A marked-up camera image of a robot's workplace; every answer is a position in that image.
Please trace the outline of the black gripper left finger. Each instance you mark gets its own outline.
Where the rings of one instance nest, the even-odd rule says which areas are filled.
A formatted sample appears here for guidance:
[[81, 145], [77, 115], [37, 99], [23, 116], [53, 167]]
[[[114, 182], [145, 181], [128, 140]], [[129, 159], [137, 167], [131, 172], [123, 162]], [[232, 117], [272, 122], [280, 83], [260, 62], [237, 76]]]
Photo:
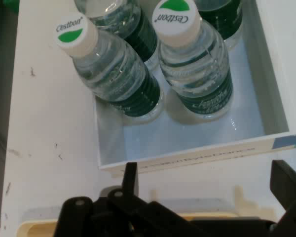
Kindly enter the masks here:
[[188, 237], [195, 227], [165, 206], [138, 197], [137, 163], [126, 164], [122, 185], [92, 201], [74, 197], [64, 202], [56, 237]]

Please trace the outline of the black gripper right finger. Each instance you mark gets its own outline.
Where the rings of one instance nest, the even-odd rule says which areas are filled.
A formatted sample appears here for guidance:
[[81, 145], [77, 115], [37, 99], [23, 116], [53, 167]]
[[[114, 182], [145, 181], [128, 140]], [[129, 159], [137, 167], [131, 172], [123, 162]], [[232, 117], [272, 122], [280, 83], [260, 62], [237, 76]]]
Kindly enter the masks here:
[[284, 160], [272, 161], [270, 189], [285, 209], [270, 236], [296, 237], [296, 171]]

